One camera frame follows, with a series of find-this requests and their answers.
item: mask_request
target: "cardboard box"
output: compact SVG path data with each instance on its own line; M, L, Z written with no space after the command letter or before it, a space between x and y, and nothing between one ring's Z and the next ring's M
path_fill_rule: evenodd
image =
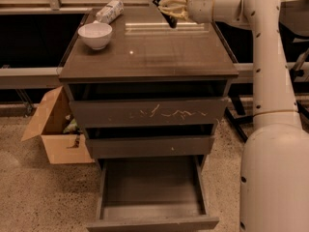
M23 134L21 141L35 136L42 138L49 162L88 163L94 162L85 145L85 136L62 134L70 114L69 100L63 87L47 92Z

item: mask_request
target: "bottom drawer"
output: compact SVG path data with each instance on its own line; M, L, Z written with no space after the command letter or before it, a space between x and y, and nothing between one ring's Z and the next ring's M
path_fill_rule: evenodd
M89 231L213 229L195 157L108 159Z

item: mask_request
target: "bowl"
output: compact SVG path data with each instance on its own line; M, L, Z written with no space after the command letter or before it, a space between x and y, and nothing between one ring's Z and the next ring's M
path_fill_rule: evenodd
M112 27L106 23L90 23L78 29L78 35L84 44L93 50L104 49L112 36Z

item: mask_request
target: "dresser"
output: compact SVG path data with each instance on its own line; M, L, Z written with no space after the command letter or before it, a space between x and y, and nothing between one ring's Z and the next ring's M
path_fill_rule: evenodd
M237 70L210 24L171 29L140 6L111 26L103 50L77 39L59 76L101 175L88 230L213 229L201 170Z

